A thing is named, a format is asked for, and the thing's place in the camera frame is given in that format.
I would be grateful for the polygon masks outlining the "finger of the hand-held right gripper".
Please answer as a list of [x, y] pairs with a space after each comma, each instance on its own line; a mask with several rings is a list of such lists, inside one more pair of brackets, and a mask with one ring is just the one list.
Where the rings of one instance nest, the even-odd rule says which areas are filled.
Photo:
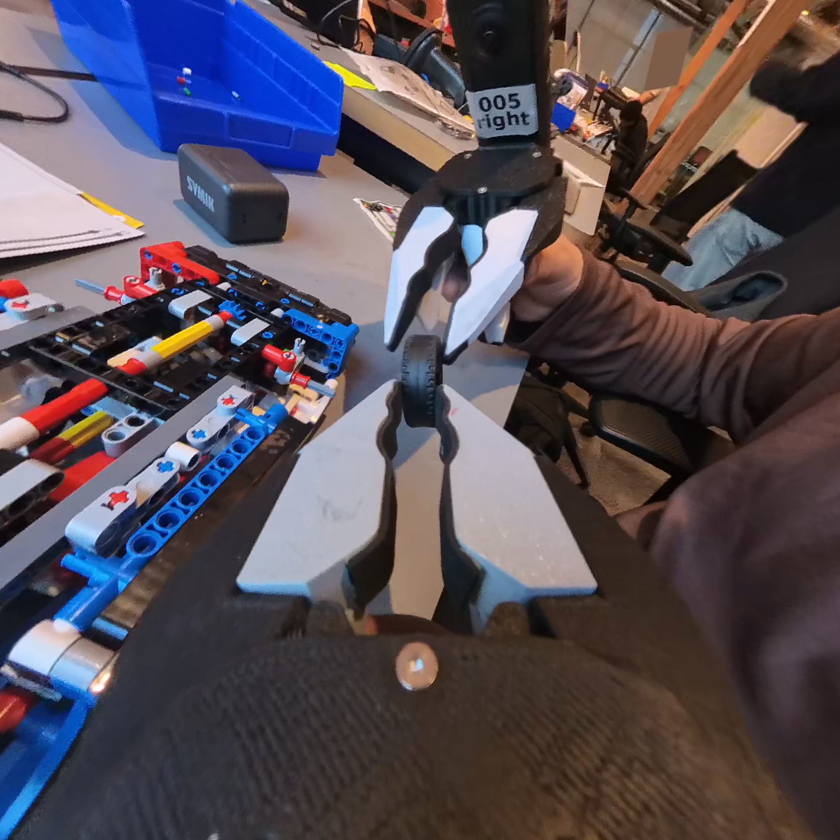
[[484, 226], [484, 250], [469, 266], [467, 288], [450, 309], [445, 364], [454, 363], [521, 288], [524, 252], [538, 217], [535, 209], [512, 208]]
[[383, 340], [395, 351], [446, 260], [455, 255], [457, 227], [444, 206], [406, 205], [393, 238], [383, 316]]

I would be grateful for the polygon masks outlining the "sticker sheet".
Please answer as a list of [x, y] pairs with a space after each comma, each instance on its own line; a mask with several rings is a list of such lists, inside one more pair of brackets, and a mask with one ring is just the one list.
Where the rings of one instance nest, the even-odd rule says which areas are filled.
[[399, 221], [402, 205], [392, 205], [381, 201], [366, 200], [355, 197], [355, 204], [372, 221], [374, 226], [383, 233], [390, 241], [396, 235], [396, 227]]

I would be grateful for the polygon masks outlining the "blue plastic bin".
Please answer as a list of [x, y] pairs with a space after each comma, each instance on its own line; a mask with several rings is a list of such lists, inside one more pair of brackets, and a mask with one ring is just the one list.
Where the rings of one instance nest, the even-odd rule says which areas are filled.
[[[246, 3], [55, 1], [69, 51], [162, 152], [237, 148], [264, 165], [315, 172], [334, 155], [343, 80]], [[241, 104], [189, 98], [184, 67], [215, 76]]]

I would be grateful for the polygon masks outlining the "brick-built toy race car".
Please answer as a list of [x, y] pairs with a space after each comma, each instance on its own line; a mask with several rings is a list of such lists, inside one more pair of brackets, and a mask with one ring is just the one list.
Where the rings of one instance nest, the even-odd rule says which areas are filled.
[[346, 313], [213, 251], [142, 247], [114, 303], [2, 280], [2, 838], [214, 520], [319, 430]]

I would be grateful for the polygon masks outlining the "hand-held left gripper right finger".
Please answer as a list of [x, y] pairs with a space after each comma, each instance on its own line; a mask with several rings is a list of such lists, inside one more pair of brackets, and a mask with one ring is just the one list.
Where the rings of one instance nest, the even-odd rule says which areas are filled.
[[448, 385], [437, 389], [436, 429], [449, 597], [594, 594], [595, 577], [534, 454]]

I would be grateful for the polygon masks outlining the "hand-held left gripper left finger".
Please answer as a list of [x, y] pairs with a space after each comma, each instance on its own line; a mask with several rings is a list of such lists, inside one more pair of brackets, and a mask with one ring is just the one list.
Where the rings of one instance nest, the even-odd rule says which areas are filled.
[[394, 566], [402, 387], [381, 385], [299, 454], [238, 574], [243, 592], [376, 597]]

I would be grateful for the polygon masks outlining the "yellow booklet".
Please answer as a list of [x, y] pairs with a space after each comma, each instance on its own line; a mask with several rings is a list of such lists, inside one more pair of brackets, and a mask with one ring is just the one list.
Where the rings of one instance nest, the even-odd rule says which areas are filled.
[[79, 197], [84, 199], [93, 207], [96, 207], [97, 210], [105, 213], [106, 215], [110, 216], [110, 218], [116, 220], [117, 222], [124, 224], [134, 230], [140, 230], [144, 227], [144, 223], [141, 222], [139, 219], [136, 219], [111, 205], [106, 204], [105, 202], [99, 200], [95, 196], [90, 195], [87, 192], [79, 192]]

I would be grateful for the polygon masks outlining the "printed paper sheets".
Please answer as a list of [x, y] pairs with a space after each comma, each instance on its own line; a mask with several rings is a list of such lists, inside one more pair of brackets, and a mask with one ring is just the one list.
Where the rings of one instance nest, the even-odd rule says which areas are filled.
[[341, 48], [343, 59], [366, 78], [373, 87], [434, 118], [463, 139], [474, 138], [473, 122], [462, 115], [443, 93], [434, 89], [413, 70], [393, 60]]

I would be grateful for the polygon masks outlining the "wooden post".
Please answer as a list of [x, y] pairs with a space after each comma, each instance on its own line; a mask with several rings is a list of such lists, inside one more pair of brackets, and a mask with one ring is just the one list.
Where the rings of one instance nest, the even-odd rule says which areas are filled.
[[773, 1], [765, 5], [744, 39], [639, 177], [632, 191], [639, 202], [651, 202], [811, 4], [806, 1]]

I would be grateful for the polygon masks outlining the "long grey table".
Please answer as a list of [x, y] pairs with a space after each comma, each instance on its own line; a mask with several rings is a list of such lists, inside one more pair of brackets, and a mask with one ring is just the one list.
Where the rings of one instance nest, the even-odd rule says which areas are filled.
[[[452, 129], [389, 92], [345, 87], [339, 149], [380, 181], [414, 193], [454, 155], [477, 147], [474, 136]], [[587, 244], [602, 209], [608, 161], [577, 140], [558, 135], [551, 144], [570, 177], [563, 231]]]

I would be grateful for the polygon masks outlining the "yellow sticky note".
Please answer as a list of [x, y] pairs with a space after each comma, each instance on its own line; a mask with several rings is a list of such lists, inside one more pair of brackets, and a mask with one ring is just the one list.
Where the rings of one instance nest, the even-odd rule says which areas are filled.
[[344, 86], [347, 88], [361, 89], [366, 91], [378, 90], [375, 84], [340, 64], [326, 60], [323, 61], [323, 64], [326, 67], [330, 68], [332, 71], [334, 71], [339, 77], [341, 77]]

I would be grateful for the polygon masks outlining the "small loose brick pieces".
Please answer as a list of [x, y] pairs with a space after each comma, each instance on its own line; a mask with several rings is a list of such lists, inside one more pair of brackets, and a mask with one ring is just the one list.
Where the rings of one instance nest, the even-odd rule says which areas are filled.
[[215, 76], [196, 74], [190, 67], [184, 67], [181, 75], [176, 77], [177, 85], [185, 96], [210, 102], [241, 104], [242, 98], [223, 79]]

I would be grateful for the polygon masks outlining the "person's right hand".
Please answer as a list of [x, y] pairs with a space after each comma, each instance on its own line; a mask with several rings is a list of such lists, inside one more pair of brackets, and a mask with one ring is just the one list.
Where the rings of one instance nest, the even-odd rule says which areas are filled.
[[581, 284], [584, 258], [565, 236], [535, 255], [511, 299], [511, 314], [522, 322], [542, 322]]

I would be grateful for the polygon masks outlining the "black mesh chair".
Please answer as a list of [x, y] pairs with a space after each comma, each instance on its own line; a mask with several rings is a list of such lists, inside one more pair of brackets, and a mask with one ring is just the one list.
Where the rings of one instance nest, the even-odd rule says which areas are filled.
[[714, 429], [630, 397], [596, 393], [587, 411], [597, 437], [667, 474], [648, 504], [665, 501], [700, 469], [732, 451], [729, 438]]

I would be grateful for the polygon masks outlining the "black toy tyre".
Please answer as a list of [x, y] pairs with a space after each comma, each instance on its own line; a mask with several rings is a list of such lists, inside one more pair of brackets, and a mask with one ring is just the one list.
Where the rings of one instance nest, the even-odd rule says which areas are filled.
[[409, 427], [434, 427], [437, 389], [443, 380], [443, 345], [435, 335], [415, 334], [403, 347], [402, 411]]

